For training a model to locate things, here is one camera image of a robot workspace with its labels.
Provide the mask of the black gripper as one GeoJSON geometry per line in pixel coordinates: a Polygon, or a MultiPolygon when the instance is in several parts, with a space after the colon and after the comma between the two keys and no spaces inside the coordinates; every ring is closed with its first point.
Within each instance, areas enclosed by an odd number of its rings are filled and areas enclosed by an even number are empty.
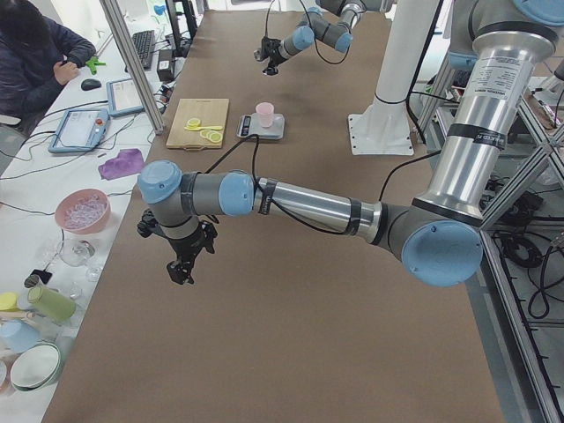
{"type": "Polygon", "coordinates": [[[215,226],[206,220],[189,218],[179,226],[160,225],[160,229],[176,254],[175,261],[167,264],[170,279],[178,285],[194,285],[193,263],[202,249],[214,254],[215,226]]]}
{"type": "Polygon", "coordinates": [[[262,38],[260,47],[260,61],[268,61],[263,69],[266,76],[276,76],[278,74],[278,66],[286,61],[286,58],[280,53],[283,46],[282,40],[272,38],[262,38]]]}

